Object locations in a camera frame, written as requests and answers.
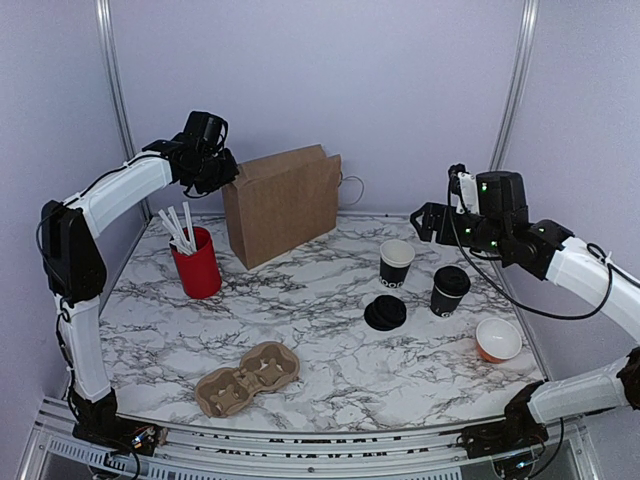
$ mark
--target white marble surface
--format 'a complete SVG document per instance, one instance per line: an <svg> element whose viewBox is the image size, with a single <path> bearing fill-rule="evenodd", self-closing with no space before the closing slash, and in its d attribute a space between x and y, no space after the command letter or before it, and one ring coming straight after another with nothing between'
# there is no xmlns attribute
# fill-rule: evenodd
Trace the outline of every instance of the white marble surface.
<svg viewBox="0 0 640 480"><path fill-rule="evenodd" d="M520 330L513 309L457 249L421 243L405 219L339 217L333 232L251 272L231 252L224 220L195 223L214 238L218 295L184 294L156 220L103 311L102 347L121 413L250 430L399 429L498 415L518 390L542 378L526 341L504 364L479 358L476 325L499 316ZM378 280L379 245L390 238L416 249L407 282L393 291ZM469 273L472 288L440 319L428 308L429 293L435 271L450 264ZM408 319L391 332L372 330L364 308L389 293L407 304ZM298 355L299 380L257 395L233 417L207 418L194 399L198 380L238 365L266 340Z"/></svg>

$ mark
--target paper bag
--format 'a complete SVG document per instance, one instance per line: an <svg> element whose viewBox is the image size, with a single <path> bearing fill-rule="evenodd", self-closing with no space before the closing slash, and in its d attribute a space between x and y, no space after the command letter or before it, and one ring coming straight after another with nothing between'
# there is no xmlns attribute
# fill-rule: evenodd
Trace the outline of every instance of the paper bag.
<svg viewBox="0 0 640 480"><path fill-rule="evenodd" d="M222 196L231 249L247 269L335 228L340 167L320 145L239 165Z"/></svg>

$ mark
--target marble table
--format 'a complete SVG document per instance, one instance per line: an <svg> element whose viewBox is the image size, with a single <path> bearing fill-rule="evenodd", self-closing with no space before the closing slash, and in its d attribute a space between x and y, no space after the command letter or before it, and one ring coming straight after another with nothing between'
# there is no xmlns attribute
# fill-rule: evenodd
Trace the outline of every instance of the marble table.
<svg viewBox="0 0 640 480"><path fill-rule="evenodd" d="M542 378L526 340L501 365L479 358L476 325L499 316L521 330L513 309L456 248L421 243L406 219L339 217L334 231L250 272L229 248L224 219L194 222L214 239L223 277L216 296L184 294L167 234L154 219L102 313L102 348L121 413L246 430L404 429L500 415L517 391ZM416 249L407 281L393 291L378 280L379 245L391 238ZM472 281L447 319L428 308L433 274L443 265L464 268ZM408 318L378 332L363 311L389 293L406 303ZM206 417L194 399L198 380L237 366L267 340L296 353L299 380L257 395L230 418Z"/></svg>

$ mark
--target small bowl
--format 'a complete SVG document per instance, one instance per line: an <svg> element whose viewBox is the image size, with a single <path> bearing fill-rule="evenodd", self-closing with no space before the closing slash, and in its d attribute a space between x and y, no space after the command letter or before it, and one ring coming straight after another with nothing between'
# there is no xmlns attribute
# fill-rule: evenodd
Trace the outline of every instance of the small bowl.
<svg viewBox="0 0 640 480"><path fill-rule="evenodd" d="M520 333L501 318L485 318L476 327L476 346L487 362L502 363L511 360L522 350Z"/></svg>

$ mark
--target red cup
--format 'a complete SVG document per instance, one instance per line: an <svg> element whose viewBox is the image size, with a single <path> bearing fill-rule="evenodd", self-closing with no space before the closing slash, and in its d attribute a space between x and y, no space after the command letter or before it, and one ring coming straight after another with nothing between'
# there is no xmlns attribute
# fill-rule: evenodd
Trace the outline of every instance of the red cup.
<svg viewBox="0 0 640 480"><path fill-rule="evenodd" d="M186 228L184 232L188 239L189 232ZM183 255L176 247L170 245L171 254L176 262L184 293L191 298L207 298L218 293L222 280L211 234L202 227L193 227L193 234L196 237L196 253Z"/></svg>

